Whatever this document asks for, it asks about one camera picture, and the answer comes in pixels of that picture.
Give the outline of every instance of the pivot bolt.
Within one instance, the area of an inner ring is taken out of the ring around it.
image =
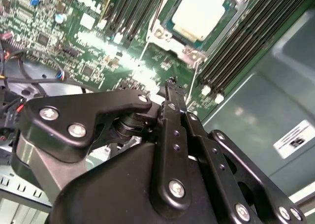
[[[194,120],[194,121],[197,121],[197,120],[198,120],[197,117],[196,117],[194,114],[190,114],[190,118],[191,118],[192,120]]]
[[[69,134],[76,138],[82,138],[87,134],[87,130],[80,124],[72,124],[68,128]]]
[[[176,110],[176,106],[172,103],[169,103],[168,106],[172,109],[172,110]]]
[[[291,219],[289,212],[285,208],[279,207],[279,212],[280,212],[281,216],[283,216],[284,219],[286,219],[288,221]]]
[[[59,117],[59,113],[53,108],[44,108],[39,111],[39,115],[42,119],[47,121],[53,121]]]
[[[294,208],[290,208],[291,213],[297,218],[297,220],[301,221],[302,217]]]
[[[185,195],[185,189],[182,186],[181,183],[179,183],[178,181],[170,181],[169,185],[169,190],[171,191],[172,195],[174,195],[177,198],[182,198]]]
[[[138,97],[139,97],[139,99],[140,99],[141,101],[143,101],[143,102],[148,102],[147,97],[145,97],[144,95],[139,95]]]
[[[248,210],[246,209],[246,207],[243,204],[240,204],[240,203],[236,204],[235,205],[235,210],[236,210],[238,216],[242,220],[244,220],[246,222],[250,221],[250,219],[251,219],[250,214],[249,214]]]
[[[217,133],[217,136],[219,137],[219,139],[221,139],[221,140],[224,140],[225,139],[225,137],[224,137],[224,135],[223,134],[221,134],[221,133]]]

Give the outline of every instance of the barcode label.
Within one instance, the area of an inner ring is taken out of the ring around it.
[[[281,158],[286,159],[315,137],[315,128],[304,120],[274,144]]]

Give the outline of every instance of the white label sticker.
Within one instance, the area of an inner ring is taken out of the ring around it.
[[[274,147],[281,158],[286,159],[314,137],[315,128],[307,120],[304,120],[278,140]]]
[[[89,30],[91,30],[93,28],[93,25],[94,25],[94,22],[95,22],[95,19],[86,14],[86,13],[83,13],[82,15],[82,19],[80,21],[80,24],[86,28],[88,28]]]

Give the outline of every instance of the wire bundle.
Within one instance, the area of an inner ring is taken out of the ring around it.
[[[30,52],[37,52],[40,53],[44,56],[46,56],[48,59],[50,59],[53,64],[59,69],[59,74],[56,76],[56,78],[52,78],[52,79],[32,79],[29,74],[25,71],[24,69],[24,64],[23,61],[21,60],[21,56],[22,54],[27,54]],[[92,92],[98,92],[98,90],[96,90],[95,88],[89,86],[89,85],[85,85],[85,84],[80,84],[75,82],[74,80],[70,80],[67,79],[65,76],[65,71],[64,69],[61,67],[61,65],[54,59],[52,58],[49,54],[37,50],[37,49],[33,49],[33,48],[25,48],[22,50],[18,50],[16,52],[11,53],[10,55],[7,56],[6,59],[4,59],[4,51],[2,48],[2,45],[0,46],[0,54],[1,54],[1,75],[0,75],[0,79],[4,80],[5,86],[7,87],[7,83],[20,83],[20,84],[32,84],[34,85],[38,91],[40,92],[40,94],[42,96],[47,96],[45,90],[39,85],[39,84],[50,84],[50,83],[63,83],[63,84],[69,84],[69,85],[74,85],[74,86],[78,86],[82,88],[82,91],[85,92],[85,89],[90,90]],[[19,65],[19,69],[22,72],[22,74],[24,75],[25,79],[21,79],[21,78],[14,78],[14,77],[6,77],[5,76],[5,64],[13,59],[13,58],[18,58],[18,65]]]

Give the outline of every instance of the red wire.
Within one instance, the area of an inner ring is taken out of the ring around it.
[[[22,111],[23,107],[24,107],[24,104],[20,105],[20,106],[16,109],[16,112]]]
[[[4,59],[6,60],[6,59],[8,59],[10,57],[10,53],[9,52],[6,52],[5,53],[5,56],[4,56]]]

